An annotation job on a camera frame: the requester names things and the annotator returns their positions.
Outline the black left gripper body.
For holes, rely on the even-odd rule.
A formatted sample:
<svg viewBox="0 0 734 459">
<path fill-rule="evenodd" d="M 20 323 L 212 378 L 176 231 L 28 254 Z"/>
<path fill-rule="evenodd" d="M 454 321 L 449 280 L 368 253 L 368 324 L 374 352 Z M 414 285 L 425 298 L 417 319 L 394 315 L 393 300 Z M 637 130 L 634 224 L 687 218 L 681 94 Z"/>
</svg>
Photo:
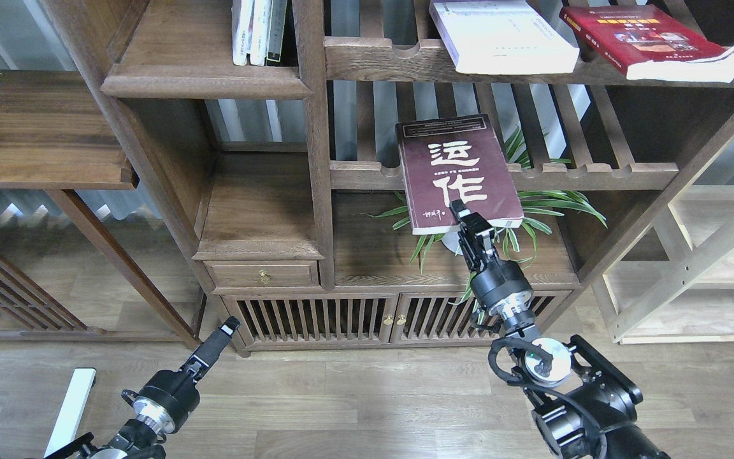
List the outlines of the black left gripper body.
<svg viewBox="0 0 734 459">
<path fill-rule="evenodd" d="M 229 331 L 214 331 L 177 372 L 155 373 L 134 396 L 132 409 L 136 419 L 155 434 L 178 432 L 200 403 L 196 383 L 212 368 L 230 341 Z"/>
</svg>

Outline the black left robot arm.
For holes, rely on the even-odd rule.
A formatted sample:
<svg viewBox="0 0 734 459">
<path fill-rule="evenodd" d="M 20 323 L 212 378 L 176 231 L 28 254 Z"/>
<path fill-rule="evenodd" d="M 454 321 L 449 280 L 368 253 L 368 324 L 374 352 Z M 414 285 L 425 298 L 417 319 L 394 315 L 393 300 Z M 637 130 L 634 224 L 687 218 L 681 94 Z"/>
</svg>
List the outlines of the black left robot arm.
<svg viewBox="0 0 734 459">
<path fill-rule="evenodd" d="M 120 427 L 110 442 L 92 444 L 93 433 L 85 433 L 64 446 L 52 448 L 48 458 L 164 458 L 166 436 L 178 432 L 200 403 L 196 383 L 217 362 L 241 325 L 229 317 L 201 343 L 178 371 L 156 372 L 139 391 L 122 390 L 123 400 L 134 410 L 134 418 Z"/>
</svg>

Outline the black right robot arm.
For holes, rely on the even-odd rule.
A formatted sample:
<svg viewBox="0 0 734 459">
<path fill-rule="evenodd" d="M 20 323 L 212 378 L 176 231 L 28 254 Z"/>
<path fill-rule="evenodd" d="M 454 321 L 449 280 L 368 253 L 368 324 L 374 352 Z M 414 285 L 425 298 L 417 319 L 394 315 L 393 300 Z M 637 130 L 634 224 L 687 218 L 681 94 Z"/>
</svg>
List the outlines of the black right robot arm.
<svg viewBox="0 0 734 459">
<path fill-rule="evenodd" d="M 580 336 L 545 337 L 530 307 L 533 290 L 515 261 L 502 259 L 493 227 L 461 200 L 450 204 L 478 306 L 471 326 L 498 334 L 487 362 L 533 404 L 532 418 L 558 458 L 665 458 L 636 425 L 643 395 L 633 381 Z M 482 324 L 494 317 L 492 325 Z"/>
</svg>

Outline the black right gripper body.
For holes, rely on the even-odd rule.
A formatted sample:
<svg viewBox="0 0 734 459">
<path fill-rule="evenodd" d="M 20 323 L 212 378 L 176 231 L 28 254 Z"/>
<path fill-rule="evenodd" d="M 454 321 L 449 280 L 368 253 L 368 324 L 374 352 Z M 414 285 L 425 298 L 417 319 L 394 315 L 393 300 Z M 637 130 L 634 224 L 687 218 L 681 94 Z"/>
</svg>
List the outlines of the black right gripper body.
<svg viewBox="0 0 734 459">
<path fill-rule="evenodd" d="M 473 274 L 471 290 L 481 311 L 505 321 L 528 313 L 533 288 L 515 261 L 498 255 L 491 224 L 480 215 L 459 215 L 457 219 L 458 242 Z"/>
</svg>

